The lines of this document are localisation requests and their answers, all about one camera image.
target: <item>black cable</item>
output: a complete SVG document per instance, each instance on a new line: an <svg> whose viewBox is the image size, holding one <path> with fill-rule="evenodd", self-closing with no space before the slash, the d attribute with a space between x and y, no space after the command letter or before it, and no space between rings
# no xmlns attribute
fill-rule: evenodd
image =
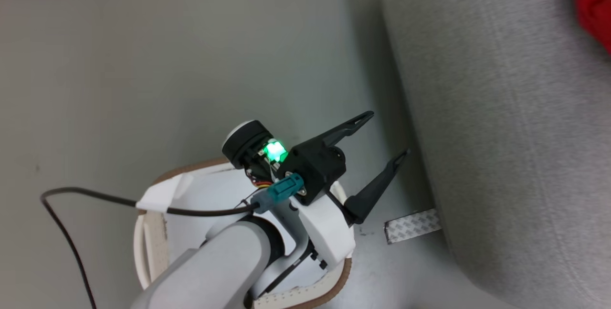
<svg viewBox="0 0 611 309"><path fill-rule="evenodd" d="M216 211L196 211L196 210L185 210L185 209L177 209L175 207L168 207L167 213L171 213L173 215L183 215L183 216L194 216L194 217L216 217L216 216L227 216L227 215L235 215L236 213L249 213L253 211L256 207L258 207L258 203L252 205L246 205L243 207L237 207L236 209L229 210L216 210Z"/></svg>
<svg viewBox="0 0 611 309"><path fill-rule="evenodd" d="M63 188L48 190L47 192L44 192L43 194L40 195L40 201L42 202L42 204L44 205L44 208L48 211L48 213L51 215L51 217L55 221L55 224L57 224L59 229L62 231L62 234L66 238L66 241L68 241L68 244L70 245L70 249L72 249L72 254L74 254L74 258L76 259L76 263L78 264L78 270L81 272L81 278L83 279L83 284L85 285L85 291L87 291L87 296L89 297L89 303L91 304L92 309L97 309L97 306L95 305L94 294L91 292L91 287L89 287L89 280L87 280L87 275L85 274L85 267L83 267L81 256L79 256L78 251L76 250L76 246L74 246L74 242L72 242L72 239L70 238L70 235L68 234L68 231L66 230L65 226L63 226L62 222L59 220L59 217L55 215L55 211L53 211L49 203L46 201L46 198L48 196L52 196L53 194L65 193L63 190L67 190L67 189L70 189L70 192L74 192L74 193L83 194L81 190L84 190L89 193L89 190L80 189L78 187L63 187Z"/></svg>
<svg viewBox="0 0 611 309"><path fill-rule="evenodd" d="M59 220L59 217L57 217L57 215L55 214L55 211L53 211L51 205L49 205L49 202L47 201L48 197L53 196L54 194L61 194L61 193L83 194L85 196L90 196L93 198L97 198L99 200L104 200L107 202L114 202L116 204L126 205L130 207L136 207L136 201L125 199L125 198L120 198L116 196L111 196L109 194L104 194L104 193L100 193L100 192L96 192L96 191L92 191L88 189L83 189L81 187L60 187L58 189L48 190L44 192L43 194L40 194L40 201L42 202L44 208L47 210L51 218L53 218L53 220L55 221L55 224L57 224L59 229L62 231L62 234L65 237L66 241L68 241L68 244L70 245L72 254L74 254L74 258L76 259L76 263L78 264L79 272L81 272L81 278L83 279L83 284L85 285L85 290L87 291L87 296L89 297L89 303L91 304L92 309L97 309L97 306L95 305L94 294L91 292L91 287L89 286L89 280L87 280L87 274L85 273L85 267L83 266L83 262L81 261L81 256L79 255L78 251L76 250L76 246L74 245L74 242L72 242L72 238L70 237L70 234L66 230L65 226L63 226L62 222ZM255 209L256 207L258 207L258 203L254 205L246 205L244 207L238 207L236 209L218 210L218 211L195 211L195 210L185 210L185 209L176 209L174 207L168 207L167 213L172 213L174 215L185 215L185 216L195 216L195 217L216 217L216 216L233 215L236 213L248 213L250 211L253 211L253 209Z"/></svg>
<svg viewBox="0 0 611 309"><path fill-rule="evenodd" d="M248 205L247 199L248 199L248 198L251 198L251 197L253 196L253 194L255 194L255 193L259 192L260 190L262 190L262 189L256 189L256 190L254 190L254 191L253 191L251 194L249 194L249 195L248 195L246 198L244 198L244 199L240 200L240 204L236 205L236 206L234 207L234 209L235 209L236 207L240 206L241 204Z"/></svg>

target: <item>gray fabric surface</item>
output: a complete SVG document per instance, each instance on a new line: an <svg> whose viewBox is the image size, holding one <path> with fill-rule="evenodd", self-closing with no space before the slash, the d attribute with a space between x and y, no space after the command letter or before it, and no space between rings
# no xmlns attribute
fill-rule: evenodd
<svg viewBox="0 0 611 309"><path fill-rule="evenodd" d="M572 0L384 0L456 261L526 309L611 308L611 56Z"/></svg>

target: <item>cable connector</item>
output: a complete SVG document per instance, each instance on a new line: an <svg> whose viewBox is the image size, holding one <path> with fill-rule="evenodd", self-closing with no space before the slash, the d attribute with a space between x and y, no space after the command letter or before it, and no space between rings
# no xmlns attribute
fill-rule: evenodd
<svg viewBox="0 0 611 309"><path fill-rule="evenodd" d="M304 179L297 173L285 177L277 183L254 194L251 204L258 203L255 213L264 213L279 202L294 196L304 186Z"/></svg>

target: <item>gray floor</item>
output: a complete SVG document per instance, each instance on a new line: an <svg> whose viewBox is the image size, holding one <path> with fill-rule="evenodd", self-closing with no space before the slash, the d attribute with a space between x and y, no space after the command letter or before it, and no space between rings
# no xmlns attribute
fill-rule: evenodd
<svg viewBox="0 0 611 309"><path fill-rule="evenodd" d="M139 198L160 173L221 156L259 119L289 146L367 109L341 144L354 193L411 145L379 0L0 0L0 302L87 307L67 244L38 202L81 185ZM53 200L101 309L139 292L133 210ZM405 167L358 231L345 289L325 308L508 309L474 288L441 233L386 245L382 224L432 207Z"/></svg>

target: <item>brown rim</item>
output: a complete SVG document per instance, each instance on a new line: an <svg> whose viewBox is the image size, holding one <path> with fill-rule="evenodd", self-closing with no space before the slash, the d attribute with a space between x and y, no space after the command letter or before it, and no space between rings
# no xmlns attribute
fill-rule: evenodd
<svg viewBox="0 0 611 309"><path fill-rule="evenodd" d="M348 280L348 276L350 275L350 268L352 268L352 259L345 259L342 274L337 280L337 283L333 286L333 288L331 288L331 290L329 290L329 292L318 298L314 298L301 304L293 305L292 307L288 307L286 309L312 309L329 302L335 296L337 296L340 291L342 291L346 281Z"/></svg>
<svg viewBox="0 0 611 309"><path fill-rule="evenodd" d="M155 181L153 182L153 185L160 183L162 181L166 181L184 172L192 172L193 170L199 170L201 168L216 166L216 165L220 165L221 163L226 163L226 162L227 162L227 159L223 157L219 159L213 159L210 161L194 163L193 165L179 167L174 170L165 172L164 174L159 176L159 178L155 179ZM286 309L312 309L312 308L319 307L320 305L323 305L329 302L335 296L337 296L337 294L343 289L344 285L346 284L346 281L348 280L348 276L350 275L351 268L352 268L352 259L349 259L349 258L345 259L344 267L342 269L342 274L340 275L340 278L337 280L337 283L333 286L333 288L331 288L331 290L329 290L329 292L327 292L326 294L318 298L314 298L312 300L309 300L301 304L293 305L292 307L288 307Z"/></svg>

